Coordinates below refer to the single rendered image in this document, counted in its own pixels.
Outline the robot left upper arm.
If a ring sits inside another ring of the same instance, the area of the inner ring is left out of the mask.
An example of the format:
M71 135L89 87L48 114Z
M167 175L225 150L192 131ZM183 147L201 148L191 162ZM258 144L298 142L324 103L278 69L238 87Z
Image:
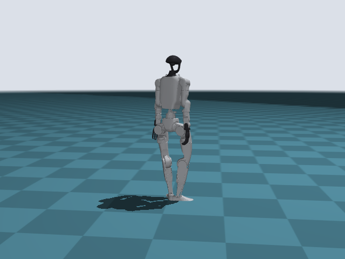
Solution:
M155 105L156 106L161 106L161 103L160 103L160 79L156 79L155 81L155 86L156 86L156 89L155 89Z

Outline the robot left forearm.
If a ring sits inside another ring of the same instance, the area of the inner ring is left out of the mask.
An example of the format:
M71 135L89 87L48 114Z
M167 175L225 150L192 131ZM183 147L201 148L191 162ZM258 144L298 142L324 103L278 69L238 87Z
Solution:
M162 107L161 106L154 106L155 108L155 120L156 120L156 125L161 123L161 119L162 119Z

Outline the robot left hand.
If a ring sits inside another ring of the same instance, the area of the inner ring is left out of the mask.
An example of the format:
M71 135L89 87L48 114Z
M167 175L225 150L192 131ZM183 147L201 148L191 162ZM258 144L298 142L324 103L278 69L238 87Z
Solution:
M154 121L154 126L156 126L156 120ZM156 135L156 133L154 132L154 129L153 129L152 138L154 138L156 140L157 137L158 137L158 135Z

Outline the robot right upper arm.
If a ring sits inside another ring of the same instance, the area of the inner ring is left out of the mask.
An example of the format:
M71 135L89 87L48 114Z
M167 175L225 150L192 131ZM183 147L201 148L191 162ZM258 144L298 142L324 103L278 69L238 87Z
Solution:
M184 108L185 102L188 100L190 81L185 78L179 78L181 86L181 106Z

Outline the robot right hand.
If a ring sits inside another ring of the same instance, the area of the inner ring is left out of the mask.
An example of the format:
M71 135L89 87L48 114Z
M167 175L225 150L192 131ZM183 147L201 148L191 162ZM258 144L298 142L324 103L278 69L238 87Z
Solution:
M190 136L189 130L190 130L190 128L188 128L188 124L187 123L184 124L184 130L185 130L185 142L182 143L182 145L186 145L188 143L188 141L189 141L189 136Z

